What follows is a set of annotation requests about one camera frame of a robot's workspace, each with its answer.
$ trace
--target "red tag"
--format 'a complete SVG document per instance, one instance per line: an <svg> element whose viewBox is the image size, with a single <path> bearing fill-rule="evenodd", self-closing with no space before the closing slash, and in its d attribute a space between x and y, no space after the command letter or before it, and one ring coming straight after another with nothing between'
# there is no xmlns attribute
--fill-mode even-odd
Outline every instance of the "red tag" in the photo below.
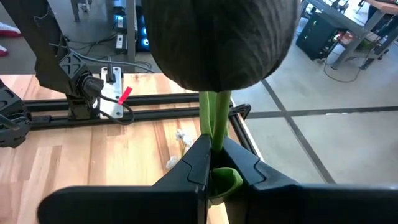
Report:
<svg viewBox="0 0 398 224"><path fill-rule="evenodd" d="M120 99L119 99L119 101L118 101L118 103L119 103L120 105L122 105L122 104L125 102L125 100L129 97L131 91L132 91L132 88L127 87L127 89L126 89L126 90L124 91L124 93L122 94L122 97L120 97Z"/></svg>

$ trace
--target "green stem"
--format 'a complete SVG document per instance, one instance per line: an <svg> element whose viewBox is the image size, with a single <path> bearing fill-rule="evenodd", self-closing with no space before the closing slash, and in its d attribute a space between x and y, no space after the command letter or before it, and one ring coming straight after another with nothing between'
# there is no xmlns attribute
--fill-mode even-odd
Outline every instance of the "green stem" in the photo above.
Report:
<svg viewBox="0 0 398 224"><path fill-rule="evenodd" d="M199 92L199 120L200 132L211 136L210 115L209 115L209 98L205 91Z"/></svg>
<svg viewBox="0 0 398 224"><path fill-rule="evenodd" d="M217 93L210 91L210 92L208 92L208 96L209 96L209 109L210 109L210 127L211 127L211 131L214 132L214 125L215 125L215 119L216 119Z"/></svg>
<svg viewBox="0 0 398 224"><path fill-rule="evenodd" d="M220 152L223 148L224 137L226 133L226 124L228 121L230 98L231 91L222 91L217 94L216 119L212 145L212 149L215 152Z"/></svg>

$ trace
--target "red shoe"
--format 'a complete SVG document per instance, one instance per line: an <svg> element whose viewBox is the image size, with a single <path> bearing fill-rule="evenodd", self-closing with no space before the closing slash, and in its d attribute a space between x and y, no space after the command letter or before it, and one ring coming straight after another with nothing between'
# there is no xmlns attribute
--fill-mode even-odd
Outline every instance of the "red shoe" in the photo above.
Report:
<svg viewBox="0 0 398 224"><path fill-rule="evenodd" d="M9 26L5 23L0 22L0 36L3 37L21 37L22 34L18 28Z"/></svg>
<svg viewBox="0 0 398 224"><path fill-rule="evenodd" d="M5 57L7 55L8 55L8 50L2 45L0 45L0 57Z"/></svg>

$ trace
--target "wooden surface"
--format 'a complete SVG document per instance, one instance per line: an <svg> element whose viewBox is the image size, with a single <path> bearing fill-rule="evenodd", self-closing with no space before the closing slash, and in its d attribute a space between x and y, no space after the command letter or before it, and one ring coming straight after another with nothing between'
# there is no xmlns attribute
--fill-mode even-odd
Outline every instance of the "wooden surface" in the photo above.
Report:
<svg viewBox="0 0 398 224"><path fill-rule="evenodd" d="M64 97L40 87L34 76L0 78L25 100ZM188 92L161 74L125 75L124 87L127 86L133 87L132 95ZM0 149L0 223L36 223L39 202L63 187L152 185L167 173L165 164L170 156L180 157L180 144L175 140L177 129L194 139L200 135L198 118L30 132L17 149ZM231 128L230 135L237 141ZM208 223L227 222L224 205L209 210Z"/></svg>
<svg viewBox="0 0 398 224"><path fill-rule="evenodd" d="M384 2L378 2L375 0L365 0L367 3L371 4L372 6L380 9L382 12L396 15L398 14L398 6L393 4L388 4Z"/></svg>

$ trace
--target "dark fabric bulb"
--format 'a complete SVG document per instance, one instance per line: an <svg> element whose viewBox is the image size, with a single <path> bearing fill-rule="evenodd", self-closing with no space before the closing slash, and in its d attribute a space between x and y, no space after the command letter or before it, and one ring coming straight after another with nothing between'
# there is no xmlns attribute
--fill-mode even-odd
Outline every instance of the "dark fabric bulb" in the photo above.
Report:
<svg viewBox="0 0 398 224"><path fill-rule="evenodd" d="M300 0L143 0L150 51L163 73L196 91L237 90L287 54Z"/></svg>

